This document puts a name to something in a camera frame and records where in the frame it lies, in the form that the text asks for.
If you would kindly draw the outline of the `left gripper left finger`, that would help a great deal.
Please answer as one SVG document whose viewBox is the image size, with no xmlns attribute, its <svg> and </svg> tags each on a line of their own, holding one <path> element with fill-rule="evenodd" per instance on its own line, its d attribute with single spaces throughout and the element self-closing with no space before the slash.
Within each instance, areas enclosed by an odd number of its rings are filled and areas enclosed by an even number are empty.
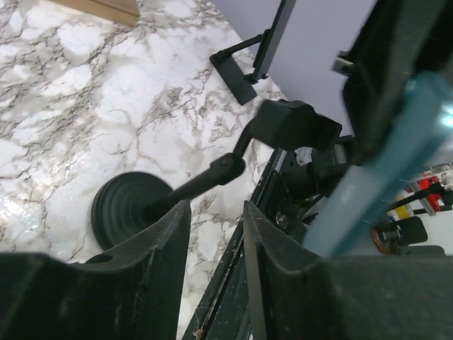
<svg viewBox="0 0 453 340">
<path fill-rule="evenodd" d="M 2 339 L 174 339 L 190 238 L 182 201 L 85 263 L 1 255 Z"/>
</svg>

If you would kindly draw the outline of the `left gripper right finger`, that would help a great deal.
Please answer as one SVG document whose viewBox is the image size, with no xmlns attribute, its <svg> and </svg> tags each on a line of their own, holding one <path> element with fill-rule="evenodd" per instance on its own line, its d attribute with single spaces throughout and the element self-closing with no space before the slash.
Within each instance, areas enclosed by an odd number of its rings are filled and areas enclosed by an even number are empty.
<svg viewBox="0 0 453 340">
<path fill-rule="evenodd" d="M 243 207 L 255 339 L 451 339 L 449 256 L 315 255 Z"/>
</svg>

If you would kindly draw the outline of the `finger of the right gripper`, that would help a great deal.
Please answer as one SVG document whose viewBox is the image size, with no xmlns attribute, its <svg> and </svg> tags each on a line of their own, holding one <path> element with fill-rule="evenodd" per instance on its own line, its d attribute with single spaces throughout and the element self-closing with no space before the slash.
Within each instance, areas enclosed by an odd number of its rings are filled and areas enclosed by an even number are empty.
<svg viewBox="0 0 453 340">
<path fill-rule="evenodd" d="M 452 81 L 452 2 L 376 1 L 356 41 L 336 57 L 356 139 L 355 163 L 384 144 L 408 82 L 424 71 Z"/>
</svg>

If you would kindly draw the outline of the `teal smartphone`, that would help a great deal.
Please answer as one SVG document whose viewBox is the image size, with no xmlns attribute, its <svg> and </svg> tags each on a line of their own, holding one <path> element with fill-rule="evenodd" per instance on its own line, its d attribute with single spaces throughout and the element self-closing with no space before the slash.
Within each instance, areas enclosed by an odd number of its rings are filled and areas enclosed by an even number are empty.
<svg viewBox="0 0 453 340">
<path fill-rule="evenodd" d="M 379 254 L 372 227 L 451 137 L 452 87 L 440 74 L 422 72 L 410 82 L 379 153 L 348 169 L 304 236 L 303 247 L 327 257 Z"/>
</svg>

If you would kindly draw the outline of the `black round-base phone stand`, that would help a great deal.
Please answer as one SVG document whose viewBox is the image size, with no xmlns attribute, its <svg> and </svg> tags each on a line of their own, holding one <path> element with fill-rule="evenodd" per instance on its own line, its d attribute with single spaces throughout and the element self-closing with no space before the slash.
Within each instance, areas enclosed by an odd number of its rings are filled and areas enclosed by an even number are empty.
<svg viewBox="0 0 453 340">
<path fill-rule="evenodd" d="M 102 249 L 111 249 L 157 222 L 180 201 L 237 179 L 245 171 L 243 156 L 251 140 L 287 152 L 301 147 L 326 151 L 341 130 L 340 123 L 303 101 L 264 100 L 233 151 L 212 161 L 182 186 L 172 189 L 164 180 L 142 171 L 123 173 L 106 182 L 91 206 L 96 241 Z"/>
</svg>

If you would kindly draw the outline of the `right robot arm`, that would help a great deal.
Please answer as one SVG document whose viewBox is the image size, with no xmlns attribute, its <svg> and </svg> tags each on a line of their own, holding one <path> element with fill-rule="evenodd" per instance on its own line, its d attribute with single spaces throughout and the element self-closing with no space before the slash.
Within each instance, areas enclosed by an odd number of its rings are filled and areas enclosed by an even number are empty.
<svg viewBox="0 0 453 340">
<path fill-rule="evenodd" d="M 385 209 L 383 199 L 402 186 L 449 134 L 452 101 L 452 2 L 378 1 L 348 51 L 333 68 L 346 76 L 343 102 L 353 135 L 285 177 L 302 198 L 354 193 L 352 206 Z"/>
</svg>

